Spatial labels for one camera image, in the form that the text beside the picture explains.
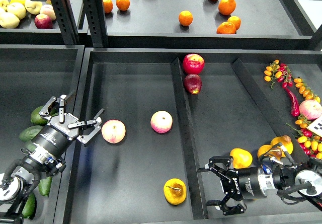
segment yellow fruit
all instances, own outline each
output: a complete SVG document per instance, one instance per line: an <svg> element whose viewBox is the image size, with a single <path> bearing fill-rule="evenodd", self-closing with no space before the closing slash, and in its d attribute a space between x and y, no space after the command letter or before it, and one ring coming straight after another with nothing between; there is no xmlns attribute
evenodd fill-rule
<svg viewBox="0 0 322 224"><path fill-rule="evenodd" d="M185 201L187 197L187 189L185 183L177 178L166 181L163 192L166 200L172 205L179 205Z"/></svg>
<svg viewBox="0 0 322 224"><path fill-rule="evenodd" d="M257 158L259 158L262 154L266 153L268 150L271 150L272 146L263 145L257 151ZM278 148L274 148L269 151L270 154L274 155L278 160L281 159L282 151Z"/></svg>
<svg viewBox="0 0 322 224"><path fill-rule="evenodd" d="M230 151L230 156L233 157L232 166L235 169L249 167L253 161L251 153L242 148L234 148Z"/></svg>
<svg viewBox="0 0 322 224"><path fill-rule="evenodd" d="M279 142L281 142L286 147L289 154L291 154L293 152L293 143L292 143L292 140L289 136L284 135L284 136L278 136L278 137L273 138L271 141L271 146L274 146L274 145L278 144Z"/></svg>
<svg viewBox="0 0 322 224"><path fill-rule="evenodd" d="M21 3L22 5L25 5L25 1L26 0L11 0L10 4L12 4L12 3Z"/></svg>

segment black tray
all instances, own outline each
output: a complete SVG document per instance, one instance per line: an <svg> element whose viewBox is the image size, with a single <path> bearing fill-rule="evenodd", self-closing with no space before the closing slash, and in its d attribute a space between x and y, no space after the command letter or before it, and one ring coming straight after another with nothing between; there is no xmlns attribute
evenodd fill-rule
<svg viewBox="0 0 322 224"><path fill-rule="evenodd" d="M0 173L4 173L13 160L24 157L20 152L24 142L19 140L19 134L33 126L31 112L52 96L68 95L77 90L83 51L83 46L0 45ZM73 112L74 103L67 106L69 112ZM35 189L36 216L25 223L53 222L60 178L53 178L49 197L41 196L38 188Z"/></svg>
<svg viewBox="0 0 322 224"><path fill-rule="evenodd" d="M236 0L231 15L242 20L236 35L216 33L229 18L219 13L220 0L130 0L125 12L115 1L105 16L109 47L296 49L311 36L298 30L281 0ZM193 14L189 27L178 21L183 10Z"/></svg>
<svg viewBox="0 0 322 224"><path fill-rule="evenodd" d="M70 0L70 4L78 33L86 35L88 23L82 13L83 1ZM17 28L5 29L0 27L1 44L64 44L57 20L53 21L52 29L38 29L35 26L35 17L36 15L27 12L26 17L20 20Z"/></svg>
<svg viewBox="0 0 322 224"><path fill-rule="evenodd" d="M90 147L74 152L71 173L76 175L78 171L77 177L65 187L73 195L67 199L67 207L57 206L57 213L64 208L69 210L65 210L65 220L190 223L216 219L218 223L270 223L269 220L277 218L278 223L287 223L288 219L296 220L306 212L311 213L307 221L321 218L318 209L308 202L285 205L274 190L268 191L267 199L245 201L248 206L245 214L223 216L214 207L204 206L205 200L224 197L219 178L210 172L197 174L196 169L203 167L210 157L226 155L235 147L250 151L256 165L257 149L278 132L279 125L271 124L274 116L267 117L272 113L263 112L257 99L248 93L247 85L243 85L244 78L236 64L247 62L256 67L258 64L261 67L257 69L262 70L264 65L279 58L286 63L302 62L298 65L300 72L300 67L308 62L316 69L322 62L322 54L254 50L195 52L204 57L206 66L201 73L202 91L191 96L183 90L178 67L191 50L86 50L78 91L78 97L83 95L82 112L91 118L101 107L106 108L103 122L113 118L123 121L127 136L121 144L112 145L99 135ZM255 80L255 86L259 85L261 80ZM283 103L288 99L285 94L280 97ZM158 135L150 128L151 115L160 109L167 109L174 118L169 134ZM279 111L282 120L287 121L283 116L289 114L289 108ZM292 156L297 161L307 160L297 145L294 142ZM177 207L168 205L163 197L162 186L172 177L186 181L190 192L187 201Z"/></svg>

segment yellow apple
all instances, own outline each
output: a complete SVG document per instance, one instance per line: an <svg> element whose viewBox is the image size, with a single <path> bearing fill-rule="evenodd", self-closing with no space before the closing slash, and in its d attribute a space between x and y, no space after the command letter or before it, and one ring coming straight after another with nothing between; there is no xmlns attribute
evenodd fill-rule
<svg viewBox="0 0 322 224"><path fill-rule="evenodd" d="M102 127L102 136L110 143L118 143L122 141L125 136L125 132L126 130L123 122L115 119L107 121Z"/></svg>
<svg viewBox="0 0 322 224"><path fill-rule="evenodd" d="M151 127L157 133L166 133L172 127L172 116L169 112L158 111L151 117Z"/></svg>

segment red apple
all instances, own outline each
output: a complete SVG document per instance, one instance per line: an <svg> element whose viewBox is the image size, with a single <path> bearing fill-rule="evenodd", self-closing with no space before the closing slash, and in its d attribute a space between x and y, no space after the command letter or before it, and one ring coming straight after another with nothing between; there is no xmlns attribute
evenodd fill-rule
<svg viewBox="0 0 322 224"><path fill-rule="evenodd" d="M52 29L51 19L45 14L38 14L35 17L35 25L38 29Z"/></svg>
<svg viewBox="0 0 322 224"><path fill-rule="evenodd" d="M151 118L151 127L157 133L166 133L171 129L172 116L169 112L158 111Z"/></svg>
<svg viewBox="0 0 322 224"><path fill-rule="evenodd" d="M187 92L191 94L198 94L201 91L201 78L197 74L189 74L185 77L183 81Z"/></svg>
<svg viewBox="0 0 322 224"><path fill-rule="evenodd" d="M200 74L204 66L205 61L199 54L188 54L183 59L183 70L187 74Z"/></svg>
<svg viewBox="0 0 322 224"><path fill-rule="evenodd" d="M102 127L103 138L110 143L118 143L122 141L126 133L123 122L119 120L109 120Z"/></svg>

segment apple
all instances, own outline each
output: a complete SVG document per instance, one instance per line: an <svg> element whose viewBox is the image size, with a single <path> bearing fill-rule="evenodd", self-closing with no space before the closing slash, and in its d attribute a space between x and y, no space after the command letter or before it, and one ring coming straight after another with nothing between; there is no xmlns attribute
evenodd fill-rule
<svg viewBox="0 0 322 224"><path fill-rule="evenodd" d="M2 8L0 8L0 14L5 13L6 11Z"/></svg>
<svg viewBox="0 0 322 224"><path fill-rule="evenodd" d="M7 11L8 4L9 4L8 0L0 0L0 8L2 8L5 11Z"/></svg>
<svg viewBox="0 0 322 224"><path fill-rule="evenodd" d="M44 6L41 7L40 13L48 15L52 21L54 21L56 19L56 15L55 15L54 8L52 7L52 5L45 4Z"/></svg>
<svg viewBox="0 0 322 224"><path fill-rule="evenodd" d="M25 6L21 3L12 3L7 6L7 12L13 13L16 15L20 20L26 16L26 9Z"/></svg>
<svg viewBox="0 0 322 224"><path fill-rule="evenodd" d="M51 5L51 0L46 0L46 4Z"/></svg>
<svg viewBox="0 0 322 224"><path fill-rule="evenodd" d="M52 29L52 21L48 15L38 14L35 17L35 25L37 29Z"/></svg>
<svg viewBox="0 0 322 224"><path fill-rule="evenodd" d="M172 116L169 112L158 111L152 115L150 123L157 133L166 133L172 127Z"/></svg>
<svg viewBox="0 0 322 224"><path fill-rule="evenodd" d="M42 2L26 0L25 1L25 8L31 14L40 14L40 9L42 7Z"/></svg>
<svg viewBox="0 0 322 224"><path fill-rule="evenodd" d="M205 66L205 60L199 54L188 54L183 59L183 70L187 74L200 74Z"/></svg>
<svg viewBox="0 0 322 224"><path fill-rule="evenodd" d="M13 13L2 13L0 14L0 25L5 29L14 29L20 23L19 18Z"/></svg>
<svg viewBox="0 0 322 224"><path fill-rule="evenodd" d="M183 81L187 92L191 94L198 94L201 91L202 81L197 74L189 74Z"/></svg>
<svg viewBox="0 0 322 224"><path fill-rule="evenodd" d="M119 120L109 120L102 127L102 136L109 143L122 141L126 133L123 122Z"/></svg>

